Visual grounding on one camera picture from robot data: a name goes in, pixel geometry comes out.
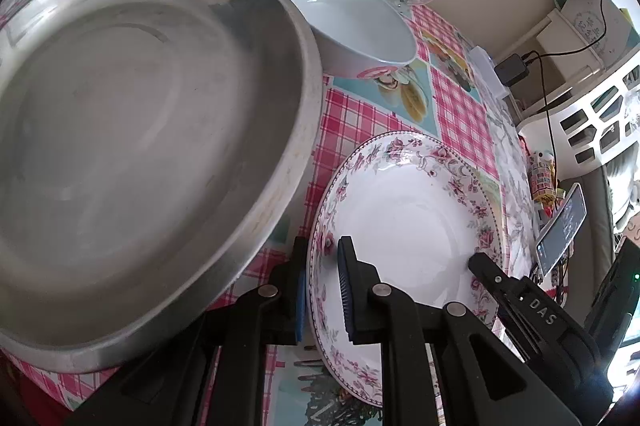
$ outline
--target pink checkered tablecloth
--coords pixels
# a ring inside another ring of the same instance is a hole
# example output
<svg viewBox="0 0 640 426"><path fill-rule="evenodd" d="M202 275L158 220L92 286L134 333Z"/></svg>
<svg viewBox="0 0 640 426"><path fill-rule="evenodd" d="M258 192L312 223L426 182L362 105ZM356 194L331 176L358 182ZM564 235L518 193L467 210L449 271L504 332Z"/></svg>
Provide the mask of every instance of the pink checkered tablecloth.
<svg viewBox="0 0 640 426"><path fill-rule="evenodd" d="M459 152L481 174L486 191L495 194L495 210L501 213L507 236L507 192L500 183L494 154L494 143L501 137L494 135L488 124L483 88L478 84L481 78L466 58L468 45L456 28L427 6L413 6L405 15L418 43L418 57L400 76L373 80L324 77L316 146L298 192L271 238L238 280L212 304L213 308L229 305L264 283L272 267L287 258L295 236L309 235L322 193L342 161L359 144L391 130L429 133ZM508 254L510 242L504 243ZM273 381L274 374L286 367L286 348L271 347L268 352L265 426L283 424L273 405L283 387ZM114 372L53 374L10 358L44 392L71 409Z"/></svg>

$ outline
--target white bowl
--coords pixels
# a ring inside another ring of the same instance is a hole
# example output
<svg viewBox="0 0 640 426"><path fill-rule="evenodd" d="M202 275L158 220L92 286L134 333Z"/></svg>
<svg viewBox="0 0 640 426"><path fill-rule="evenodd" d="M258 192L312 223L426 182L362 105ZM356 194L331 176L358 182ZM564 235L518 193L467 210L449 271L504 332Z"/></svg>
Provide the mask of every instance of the white bowl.
<svg viewBox="0 0 640 426"><path fill-rule="evenodd" d="M292 0L311 25L327 74L370 79L415 59L411 29L384 0Z"/></svg>

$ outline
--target white dish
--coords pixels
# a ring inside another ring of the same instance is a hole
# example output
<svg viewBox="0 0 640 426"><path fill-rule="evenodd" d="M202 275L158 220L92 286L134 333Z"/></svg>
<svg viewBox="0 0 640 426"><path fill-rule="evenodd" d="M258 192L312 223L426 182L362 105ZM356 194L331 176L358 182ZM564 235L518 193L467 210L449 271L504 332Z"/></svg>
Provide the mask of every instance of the white dish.
<svg viewBox="0 0 640 426"><path fill-rule="evenodd" d="M324 364L349 392L382 406L379 345L348 339L336 262L350 235L359 260L415 301L460 301L488 327L497 303L468 270L476 251L502 267L498 226L478 179L458 154L416 132L370 139L343 163L324 193L309 242L307 301Z"/></svg>
<svg viewBox="0 0 640 426"><path fill-rule="evenodd" d="M377 78L415 59L414 34L384 0L292 1L314 30L327 74Z"/></svg>

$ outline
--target gray couch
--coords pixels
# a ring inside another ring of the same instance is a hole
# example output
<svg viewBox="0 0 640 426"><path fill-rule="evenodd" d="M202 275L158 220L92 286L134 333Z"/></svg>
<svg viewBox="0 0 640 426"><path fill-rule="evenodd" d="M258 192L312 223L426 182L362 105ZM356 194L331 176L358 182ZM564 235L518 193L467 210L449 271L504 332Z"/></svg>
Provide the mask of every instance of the gray couch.
<svg viewBox="0 0 640 426"><path fill-rule="evenodd" d="M568 190L579 182L587 206L587 217L574 240L569 263L569 292L564 309L579 323L591 309L593 297L614 260L614 231L622 231L637 207L631 201L638 143L634 143L606 165L560 182Z"/></svg>

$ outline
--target large stainless steel bowl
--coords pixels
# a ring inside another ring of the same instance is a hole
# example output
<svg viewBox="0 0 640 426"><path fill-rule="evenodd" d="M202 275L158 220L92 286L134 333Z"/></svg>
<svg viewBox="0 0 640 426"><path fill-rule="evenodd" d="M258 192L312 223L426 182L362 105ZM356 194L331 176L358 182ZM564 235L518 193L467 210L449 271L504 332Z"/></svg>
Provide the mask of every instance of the large stainless steel bowl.
<svg viewBox="0 0 640 426"><path fill-rule="evenodd" d="M318 128L313 35L289 0L32 0L0 60L0 345L119 364L282 215Z"/></svg>

